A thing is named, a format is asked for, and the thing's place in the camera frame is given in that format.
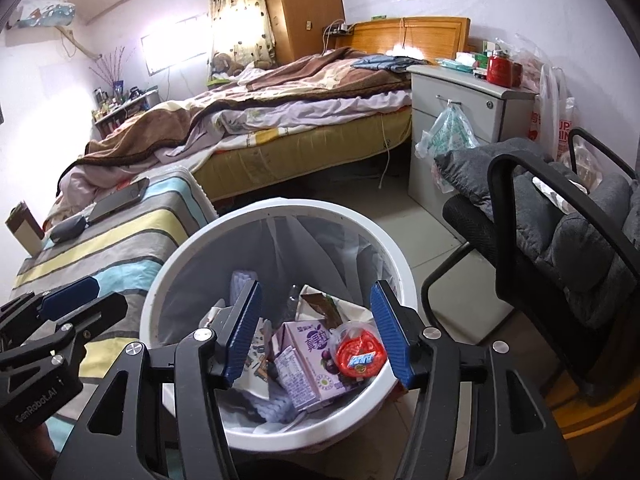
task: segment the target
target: brown blanket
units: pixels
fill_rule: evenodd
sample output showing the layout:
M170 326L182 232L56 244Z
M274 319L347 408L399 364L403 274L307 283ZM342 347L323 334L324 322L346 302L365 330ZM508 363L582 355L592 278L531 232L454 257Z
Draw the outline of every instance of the brown blanket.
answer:
M276 107L290 101L323 101L337 98L370 97L375 94L411 88L407 74L386 70L350 68L337 85L324 89L305 89L305 78L322 76L331 63L339 59L357 59L363 53L349 47L339 48L325 56L309 56L280 67L251 82L248 92L233 93L231 85L224 92L204 92L183 102L165 102L148 112L131 118L109 137L91 140L84 155L73 161L60 176L62 179L73 167L126 166L149 158L160 148L175 148L185 144L191 131L200 121L225 109L247 110L256 107ZM278 85L299 82L300 92L290 89L281 92Z

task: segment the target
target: purple juice carton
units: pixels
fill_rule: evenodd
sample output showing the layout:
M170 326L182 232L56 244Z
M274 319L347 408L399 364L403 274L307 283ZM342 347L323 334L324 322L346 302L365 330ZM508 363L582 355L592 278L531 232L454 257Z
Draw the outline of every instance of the purple juice carton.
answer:
M271 345L278 380L297 410L317 410L356 387L354 381L338 376L322 319L283 323Z

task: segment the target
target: striped fabric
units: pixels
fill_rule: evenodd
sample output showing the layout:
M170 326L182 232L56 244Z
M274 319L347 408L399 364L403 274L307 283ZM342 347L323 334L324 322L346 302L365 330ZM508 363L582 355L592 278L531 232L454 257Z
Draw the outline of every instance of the striped fabric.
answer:
M138 338L142 306L162 264L189 236L217 218L202 188L184 168L149 180L139 204L88 227L75 240L47 242L37 258L24 261L15 279L12 298L93 276L101 296L119 292L127 299L126 318L86 345L80 366L84 390L58 413L68 420L78 418L118 354ZM44 326L35 336L51 330L52 326Z

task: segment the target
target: white wall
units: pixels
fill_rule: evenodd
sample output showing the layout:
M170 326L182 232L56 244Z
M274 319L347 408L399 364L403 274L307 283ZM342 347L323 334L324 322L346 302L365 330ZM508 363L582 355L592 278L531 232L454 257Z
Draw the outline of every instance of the white wall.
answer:
M162 99L168 94L170 99L182 100L207 90L207 55L150 76L140 40L163 23L179 22L206 12L209 12L209 0L129 0L90 23L87 29L102 54L125 46L124 57L127 57L127 53L135 48L122 70L126 91L132 86L144 89L158 85ZM97 77L95 83L107 90L105 83Z
M77 24L74 34L87 43ZM41 223L56 198L60 173L84 151L95 107L88 59L71 59L55 40L14 44L8 34L28 37L38 30L0 33L0 216L24 200ZM70 53L73 47L67 43ZM28 256L5 225L0 226L0 304L11 291L15 274Z
M348 23L386 14L467 16L470 35L533 40L567 76L582 125L632 166L640 136L640 59L605 0L343 0Z

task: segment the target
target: vase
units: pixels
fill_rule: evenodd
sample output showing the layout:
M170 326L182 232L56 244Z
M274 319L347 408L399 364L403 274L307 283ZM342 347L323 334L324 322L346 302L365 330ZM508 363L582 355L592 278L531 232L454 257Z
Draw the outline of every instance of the vase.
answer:
M120 80L113 82L113 96L120 104L124 102L124 81Z

